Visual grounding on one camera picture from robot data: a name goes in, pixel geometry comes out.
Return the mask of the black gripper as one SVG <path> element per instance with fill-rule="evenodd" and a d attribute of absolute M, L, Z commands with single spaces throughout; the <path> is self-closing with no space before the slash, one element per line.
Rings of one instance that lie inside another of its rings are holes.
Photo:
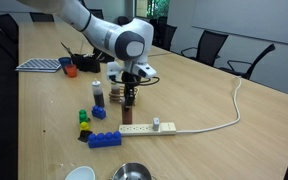
<path fill-rule="evenodd" d="M 140 84 L 141 78 L 128 72 L 122 73 L 122 82 L 124 84 L 124 104 L 126 107 L 133 106 L 135 100 L 134 87 Z"/>

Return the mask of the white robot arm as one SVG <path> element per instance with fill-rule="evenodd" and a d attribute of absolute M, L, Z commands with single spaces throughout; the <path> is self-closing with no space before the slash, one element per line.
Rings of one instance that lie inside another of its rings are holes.
<path fill-rule="evenodd" d="M 107 22 L 94 16 L 78 0 L 17 1 L 41 12 L 58 16 L 81 32 L 93 47 L 122 60 L 124 66 L 117 62 L 107 64 L 107 78 L 115 81 L 120 72 L 123 72 L 126 106 L 133 105 L 133 88 L 137 85 L 133 80 L 128 82 L 127 75 L 134 75 L 136 78 L 152 78 L 156 75 L 156 71 L 148 64 L 154 28 L 146 21 L 134 18 L 123 26 Z"/>

